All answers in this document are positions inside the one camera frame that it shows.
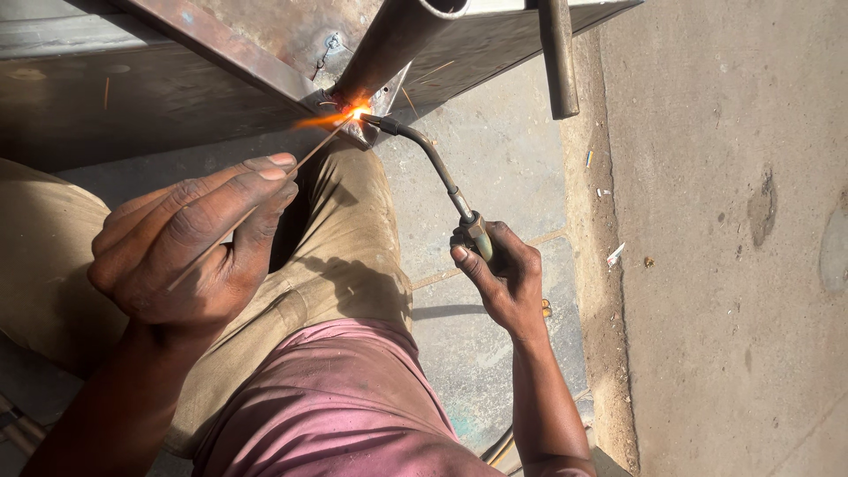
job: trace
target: khaki pants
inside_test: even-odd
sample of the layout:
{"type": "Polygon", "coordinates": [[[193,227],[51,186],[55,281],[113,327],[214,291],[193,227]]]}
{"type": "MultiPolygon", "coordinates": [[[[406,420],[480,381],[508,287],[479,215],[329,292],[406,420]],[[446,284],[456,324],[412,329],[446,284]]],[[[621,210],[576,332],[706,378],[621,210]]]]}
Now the khaki pants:
{"type": "MultiPolygon", "coordinates": [[[[293,331],[345,317],[410,327],[412,292],[380,160],[336,141],[315,172],[301,191],[311,211],[294,255],[188,374],[165,438],[170,452],[192,457],[232,393],[293,331]]],[[[0,208],[0,329],[87,377],[127,323],[86,279],[109,209],[77,186],[7,160],[0,160],[0,208]]]]}

